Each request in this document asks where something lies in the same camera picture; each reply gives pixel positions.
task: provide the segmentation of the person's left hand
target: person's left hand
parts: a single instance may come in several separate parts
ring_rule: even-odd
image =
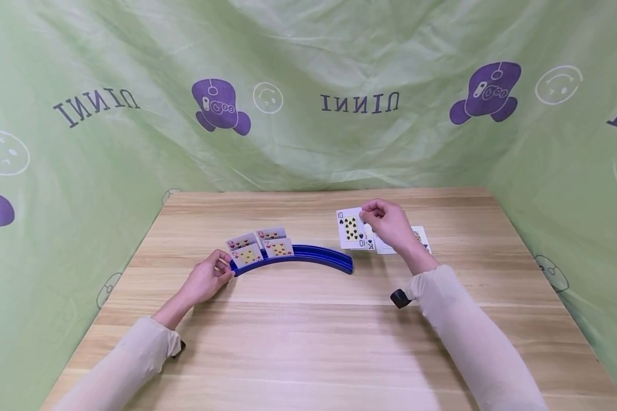
[[[233,278],[230,261],[231,256],[225,251],[213,251],[207,259],[195,265],[178,294],[192,306],[209,300]]]

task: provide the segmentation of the wooden table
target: wooden table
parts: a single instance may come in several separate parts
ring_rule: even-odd
[[[617,388],[491,194],[482,188],[327,193],[182,193],[166,203],[50,392],[49,409],[140,316],[152,315],[193,264],[226,239],[282,225],[294,243],[338,249],[334,212],[379,196],[423,225],[511,339],[554,410],[617,410]],[[389,295],[411,274],[398,255],[351,252],[347,276],[283,263],[232,281],[195,308],[168,360],[130,410],[476,410],[415,304]]]

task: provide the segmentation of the green backdrop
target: green backdrop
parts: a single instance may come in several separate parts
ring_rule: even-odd
[[[177,190],[470,185],[617,383],[617,0],[0,1],[0,410]]]

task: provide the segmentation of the playing card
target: playing card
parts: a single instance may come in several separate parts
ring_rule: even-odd
[[[263,259],[261,249],[258,248],[258,243],[248,245],[243,248],[231,251],[231,258],[235,261],[238,268],[243,268],[245,265],[260,261]]]
[[[411,229],[414,232],[414,237],[416,237],[416,240],[420,242],[423,247],[425,247],[425,250],[427,250],[429,254],[431,254],[430,243],[428,242],[428,236],[425,234],[425,229],[423,228],[423,226],[412,225]]]
[[[241,235],[240,237],[232,238],[226,242],[226,246],[229,251],[238,250],[239,248],[246,247],[248,245],[255,244],[258,246],[258,241],[256,240],[256,234],[247,233]]]
[[[267,252],[270,259],[284,255],[293,255],[293,243],[290,238],[263,240],[263,249]]]
[[[430,243],[428,237],[425,234],[425,229],[422,225],[412,225],[411,230],[414,232],[414,238],[417,242],[420,242],[425,250],[431,254]],[[394,249],[387,243],[384,243],[377,234],[374,234],[375,247],[377,248],[377,254],[397,254]]]
[[[286,230],[283,227],[264,228],[256,230],[256,237],[262,242],[265,240],[274,240],[277,238],[286,238]]]
[[[366,233],[359,217],[361,207],[339,209],[336,212],[340,247],[345,250],[365,250]]]
[[[366,250],[375,250],[375,234],[372,232],[372,227],[369,224],[364,224],[366,232]]]
[[[377,250],[377,254],[398,254],[394,249],[387,243],[384,243],[381,238],[375,233],[374,235],[374,243],[375,250]]]

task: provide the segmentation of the beige sleeve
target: beige sleeve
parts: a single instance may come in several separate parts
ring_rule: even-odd
[[[114,349],[61,399],[54,411],[118,411],[170,356],[181,350],[177,332],[143,317]]]
[[[512,343],[457,281],[448,265],[415,276],[407,297],[423,315],[464,377],[481,411],[547,411]]]

